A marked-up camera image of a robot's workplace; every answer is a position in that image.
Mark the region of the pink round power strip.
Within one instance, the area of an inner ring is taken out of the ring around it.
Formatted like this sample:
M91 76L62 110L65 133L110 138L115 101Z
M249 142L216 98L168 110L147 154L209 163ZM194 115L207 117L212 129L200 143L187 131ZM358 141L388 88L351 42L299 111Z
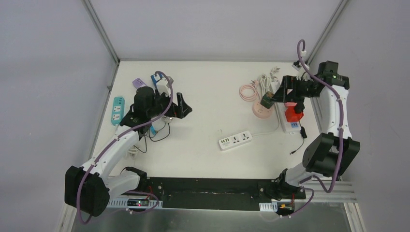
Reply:
M267 119L272 115L273 108L274 108L273 106L271 106L270 108L265 108L264 106L260 104L259 101L256 101L252 106L252 111L254 115L257 116L258 118Z

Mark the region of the light blue plug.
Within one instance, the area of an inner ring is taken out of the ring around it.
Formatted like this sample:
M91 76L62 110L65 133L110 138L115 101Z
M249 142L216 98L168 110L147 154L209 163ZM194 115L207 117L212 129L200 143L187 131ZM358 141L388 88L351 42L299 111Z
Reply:
M155 128L153 126L150 126L149 131L153 136L155 136L157 134L157 131L155 130Z

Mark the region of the dark blue cube adapter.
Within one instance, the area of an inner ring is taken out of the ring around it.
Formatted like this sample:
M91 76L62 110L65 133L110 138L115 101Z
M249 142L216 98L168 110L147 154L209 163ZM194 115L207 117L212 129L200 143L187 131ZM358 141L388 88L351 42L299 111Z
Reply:
M151 81L152 81L152 83L153 83L153 85L154 85L154 87L155 87L155 89L157 90L158 88L157 88L157 83L160 81L162 79L162 75L155 75L155 74L153 74L153 75L151 75Z

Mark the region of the white USB power strip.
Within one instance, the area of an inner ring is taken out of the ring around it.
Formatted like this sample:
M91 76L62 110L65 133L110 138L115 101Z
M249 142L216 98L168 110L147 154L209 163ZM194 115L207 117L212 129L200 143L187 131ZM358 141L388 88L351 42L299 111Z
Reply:
M247 131L243 131L234 135L230 135L228 137L222 138L218 140L218 144L221 151L226 151L246 143L251 142L253 139L251 133Z

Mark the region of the green patterned cube adapter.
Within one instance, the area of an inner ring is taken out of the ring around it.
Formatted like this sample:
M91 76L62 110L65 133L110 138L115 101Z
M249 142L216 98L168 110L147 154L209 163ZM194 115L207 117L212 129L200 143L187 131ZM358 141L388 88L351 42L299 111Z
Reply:
M274 94L272 92L266 92L261 98L260 105L266 109L270 109L274 104L273 96Z

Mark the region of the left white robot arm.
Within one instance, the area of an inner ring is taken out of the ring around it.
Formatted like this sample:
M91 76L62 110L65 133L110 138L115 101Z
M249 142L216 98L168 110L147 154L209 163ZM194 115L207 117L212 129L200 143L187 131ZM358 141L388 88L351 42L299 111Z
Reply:
M110 200L132 191L143 195L146 173L133 167L116 176L113 168L149 131L152 123L161 117L185 118L192 108L180 92L159 92L151 87L140 87L134 103L121 120L115 134L98 155L80 167L71 166L65 173L64 202L93 217L99 216Z

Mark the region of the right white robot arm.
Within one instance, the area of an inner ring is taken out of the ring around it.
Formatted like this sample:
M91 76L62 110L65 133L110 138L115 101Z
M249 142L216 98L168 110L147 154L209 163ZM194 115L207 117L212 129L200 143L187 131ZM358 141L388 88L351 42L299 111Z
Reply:
M316 99L319 108L320 134L305 149L300 164L285 169L275 180L277 196L287 198L303 183L315 178L330 177L330 186L322 188L330 193L337 181L360 151L360 143L352 139L347 119L347 98L350 81L338 73L339 64L326 61L319 64L316 75L299 79L285 75L271 102L294 102L302 112L306 98Z

